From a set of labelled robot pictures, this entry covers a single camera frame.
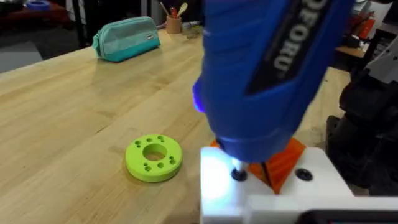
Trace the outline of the white orange left gripper right finger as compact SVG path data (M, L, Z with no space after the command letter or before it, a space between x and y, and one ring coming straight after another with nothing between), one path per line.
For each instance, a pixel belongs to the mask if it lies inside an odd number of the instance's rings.
M352 196L353 193L318 147L292 138L267 162L269 185L276 194L296 196Z

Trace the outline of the white orange left gripper left finger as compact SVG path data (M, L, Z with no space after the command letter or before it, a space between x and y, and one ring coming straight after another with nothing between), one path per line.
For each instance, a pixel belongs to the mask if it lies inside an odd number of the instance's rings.
M231 176L233 159L217 147L200 151L200 223L241 223L249 196L273 190L251 173L244 181Z

